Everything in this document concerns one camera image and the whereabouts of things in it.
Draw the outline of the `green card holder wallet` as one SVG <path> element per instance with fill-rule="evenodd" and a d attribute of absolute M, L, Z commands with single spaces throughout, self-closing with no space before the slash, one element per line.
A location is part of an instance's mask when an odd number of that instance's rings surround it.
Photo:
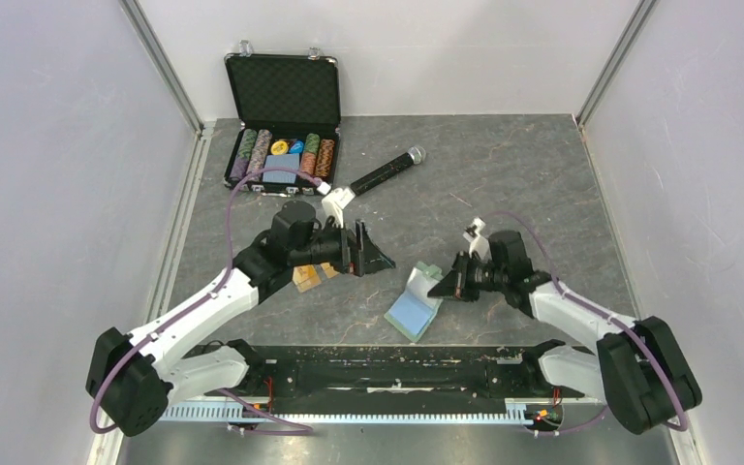
<path fill-rule="evenodd" d="M 429 328 L 442 304 L 428 292 L 443 278 L 435 264 L 418 262 L 412 269 L 403 293 L 385 313 L 385 319 L 410 342 L 417 343 Z"/>

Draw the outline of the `clear acrylic card tray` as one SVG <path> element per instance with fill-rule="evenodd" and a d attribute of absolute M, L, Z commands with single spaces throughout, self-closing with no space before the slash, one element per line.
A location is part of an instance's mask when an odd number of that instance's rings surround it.
<path fill-rule="evenodd" d="M 316 267 L 316 269 L 317 269 L 317 271 L 318 271 L 318 273 L 319 273 L 319 275 L 320 275 L 320 277 L 322 279 L 322 283 L 320 285 L 322 285 L 325 281 L 329 280 L 329 279 L 326 279 L 326 277 L 324 276 L 324 273 L 323 273 L 323 271 L 322 271 L 322 269 L 320 267 L 320 263 L 312 264 L 312 265 Z M 340 271 L 340 267 L 339 266 L 335 266 L 333 263 L 332 263 L 332 266 L 335 267 L 337 270 Z"/>

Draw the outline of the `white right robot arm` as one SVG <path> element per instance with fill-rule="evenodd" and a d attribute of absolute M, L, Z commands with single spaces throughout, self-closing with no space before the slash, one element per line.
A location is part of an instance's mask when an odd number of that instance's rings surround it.
<path fill-rule="evenodd" d="M 573 292 L 534 268 L 520 232 L 466 235 L 469 249 L 456 255 L 428 296 L 473 302 L 483 293 L 498 293 L 510 307 L 578 344 L 552 339 L 527 350 L 520 380 L 528 392 L 577 391 L 603 402 L 633 434 L 662 424 L 686 428 L 687 412 L 699 406 L 703 396 L 667 322 L 657 317 L 637 320 Z"/>

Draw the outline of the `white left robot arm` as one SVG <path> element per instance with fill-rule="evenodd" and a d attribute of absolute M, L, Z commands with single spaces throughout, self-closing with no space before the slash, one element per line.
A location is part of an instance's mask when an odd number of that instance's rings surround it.
<path fill-rule="evenodd" d="M 334 216 L 320 221 L 312 204 L 284 203 L 270 227 L 232 253 L 225 268 L 192 297 L 131 331 L 111 327 L 97 337 L 85 384 L 93 399 L 91 429 L 97 434 L 118 429 L 133 437 L 188 398 L 217 389 L 258 392 L 265 369 L 248 349 L 224 345 L 200 356 L 189 352 L 290 284 L 296 267 L 323 263 L 356 277 L 396 267 L 363 221 L 350 227 Z"/>

